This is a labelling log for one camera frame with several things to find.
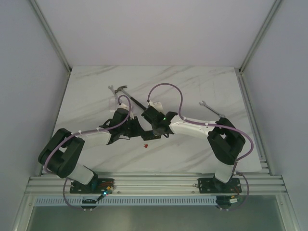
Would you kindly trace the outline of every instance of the metal bracket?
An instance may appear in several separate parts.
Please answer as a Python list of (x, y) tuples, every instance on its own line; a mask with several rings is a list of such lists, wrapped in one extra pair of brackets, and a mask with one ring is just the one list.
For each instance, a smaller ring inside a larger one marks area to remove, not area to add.
[(91, 194), (102, 194), (104, 191), (107, 190), (108, 186), (114, 185), (114, 179), (112, 178), (99, 178), (95, 181), (95, 185), (93, 187), (95, 189), (91, 189), (89, 185), (83, 185), (78, 181), (74, 181), (71, 184), (70, 193), (71, 194), (81, 194), (81, 193), (91, 193)]
[(228, 183), (224, 184), (224, 187), (221, 190), (218, 190), (216, 187), (215, 180), (213, 178), (199, 178), (198, 184), (195, 185), (199, 188), (199, 193), (201, 194), (213, 194), (213, 193), (236, 193), (239, 194), (242, 192), (242, 187), (239, 178), (232, 178)]

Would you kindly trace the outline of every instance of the vent grille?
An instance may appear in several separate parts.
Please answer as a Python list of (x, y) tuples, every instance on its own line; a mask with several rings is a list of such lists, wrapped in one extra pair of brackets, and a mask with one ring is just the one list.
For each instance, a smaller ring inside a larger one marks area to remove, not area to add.
[[(71, 205), (83, 205), (82, 200), (97, 197), (68, 196)], [(61, 196), (39, 196), (35, 206), (64, 206)], [(217, 205), (215, 196), (109, 196), (97, 205)]]

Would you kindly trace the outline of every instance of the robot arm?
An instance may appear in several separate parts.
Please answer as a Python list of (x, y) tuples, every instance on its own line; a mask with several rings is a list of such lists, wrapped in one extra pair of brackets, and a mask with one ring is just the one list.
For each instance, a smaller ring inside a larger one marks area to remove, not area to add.
[[(118, 108), (112, 119), (108, 119), (101, 128), (111, 128), (125, 120), (128, 115), (128, 110)], [(218, 159), (218, 166), (215, 172), (215, 180), (218, 184), (225, 184), (232, 176), (232, 169), (238, 154), (242, 151), (245, 144), (245, 139), (241, 134), (229, 129), (208, 127), (209, 123), (220, 124), (233, 127), (233, 124), (226, 118), (220, 118), (219, 121), (200, 121), (195, 119), (181, 119), (178, 113), (168, 112), (164, 115), (162, 112), (149, 106), (143, 113), (144, 117), (151, 125), (153, 130), (144, 131), (138, 122), (138, 118), (129, 118), (121, 126), (109, 131), (98, 132), (93, 135), (88, 135), (91, 142), (98, 139), (100, 144), (109, 145), (119, 139), (120, 136), (138, 137), (143, 140), (153, 140), (161, 138), (161, 135), (166, 137), (169, 134), (184, 134), (200, 139), (207, 138), (213, 152)], [(204, 126), (186, 122), (186, 120), (204, 124)], [(52, 150), (55, 149), (65, 138), (71, 135), (71, 132), (62, 128), (58, 130), (46, 145), (44, 150), (39, 155), (39, 162), (45, 164), (47, 157)], [(97, 174), (85, 166), (77, 163), (81, 150), (84, 147), (84, 140), (79, 137), (73, 137), (68, 142), (62, 145), (65, 150), (57, 150), (48, 163), (48, 169), (55, 173), (60, 178), (70, 178), (76, 180), (83, 185), (88, 185), (89, 188), (95, 188)]]
[[(125, 108), (118, 108), (112, 119), (108, 119), (101, 128), (111, 128), (124, 121), (128, 115), (128, 110)], [(80, 137), (73, 137), (65, 142), (59, 150), (57, 150), (51, 157), (47, 164), (47, 168), (59, 176), (60, 178), (69, 178), (76, 180), (83, 185), (92, 185), (97, 179), (97, 174), (92, 170), (78, 164), (78, 159), (81, 151), (86, 146), (91, 146), (91, 142), (99, 142), (100, 145), (109, 145), (117, 141), (120, 136), (138, 137), (141, 136), (143, 140), (159, 139), (161, 136), (154, 135), (153, 131), (144, 131), (138, 122), (137, 117), (128, 118), (121, 126), (111, 129), (109, 131), (99, 131), (86, 135), (87, 142)], [(67, 137), (71, 136), (71, 132), (61, 128), (59, 129), (52, 139), (48, 142), (46, 147), (40, 153), (38, 160), (44, 165), (51, 152)]]
[(244, 137), (235, 131), (226, 128), (209, 127), (207, 124), (225, 125), (235, 128), (234, 125), (226, 118), (220, 118), (219, 121), (201, 121), (196, 119), (185, 118), (183, 120), (177, 113), (168, 112), (164, 115), (154, 106), (150, 105), (143, 113), (145, 118), (153, 128), (156, 135), (162, 134), (184, 134), (209, 141), (215, 157), (218, 159), (218, 165), (215, 172), (215, 180), (218, 184), (227, 183), (232, 176), (233, 166), (236, 158), (242, 151), (245, 144)]

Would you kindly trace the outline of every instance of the connector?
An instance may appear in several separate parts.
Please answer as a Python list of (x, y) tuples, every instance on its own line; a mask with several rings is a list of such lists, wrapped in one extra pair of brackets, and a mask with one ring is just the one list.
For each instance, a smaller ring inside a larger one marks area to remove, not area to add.
[(230, 199), (229, 202), (230, 202), (231, 204), (236, 203), (236, 202), (237, 202), (237, 199), (236, 199), (236, 198)]
[(110, 187), (110, 186), (107, 187), (107, 191), (104, 191), (104, 192), (97, 198), (97, 201), (100, 201), (101, 199), (105, 198), (105, 197), (108, 196), (109, 194), (112, 194), (112, 190), (111, 190), (111, 187)]

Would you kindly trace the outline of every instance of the marble table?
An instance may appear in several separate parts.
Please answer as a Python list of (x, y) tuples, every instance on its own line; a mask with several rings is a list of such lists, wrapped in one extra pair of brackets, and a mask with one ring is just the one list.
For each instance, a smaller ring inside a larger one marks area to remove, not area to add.
[[(175, 84), (182, 90), (182, 115), (200, 120), (218, 120), (216, 114), (199, 105), (204, 100), (225, 114), (238, 129), (253, 136), (234, 68), (207, 66), (75, 66), (55, 131), (59, 128), (71, 132), (93, 129), (112, 118), (114, 97), (108, 85), (115, 88), (127, 85), (127, 92), (146, 105), (150, 89), (164, 82)], [(161, 86), (154, 90), (151, 100), (160, 101), (165, 113), (177, 112), (180, 95), (170, 86)], [(138, 115), (145, 130), (151, 130), (151, 126), (140, 116), (142, 110), (135, 104), (133, 113)], [(249, 148), (247, 141), (240, 155)], [(153, 141), (143, 141), (137, 137), (129, 141), (118, 140), (107, 146), (88, 145), (83, 149), (79, 163), (94, 171), (104, 172), (214, 173), (217, 159), (207, 140), (171, 135), (168, 139), (162, 137)], [(261, 170), (256, 149), (239, 162), (237, 170)]]

